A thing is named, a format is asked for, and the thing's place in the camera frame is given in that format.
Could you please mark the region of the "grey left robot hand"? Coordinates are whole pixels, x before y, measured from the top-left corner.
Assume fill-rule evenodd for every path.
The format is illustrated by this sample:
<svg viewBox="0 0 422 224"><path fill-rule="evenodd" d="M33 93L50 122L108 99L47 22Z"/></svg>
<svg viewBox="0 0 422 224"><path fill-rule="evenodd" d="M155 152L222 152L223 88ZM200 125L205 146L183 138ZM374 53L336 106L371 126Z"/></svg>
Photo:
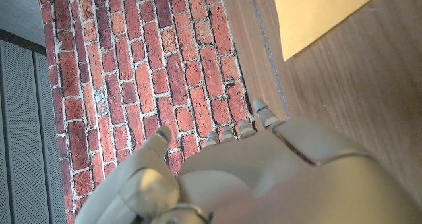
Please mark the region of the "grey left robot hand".
<svg viewBox="0 0 422 224"><path fill-rule="evenodd" d="M279 120L262 100L264 126L211 132L174 175L171 140L158 127L93 191L77 223L420 223L421 208L365 148L312 121Z"/></svg>

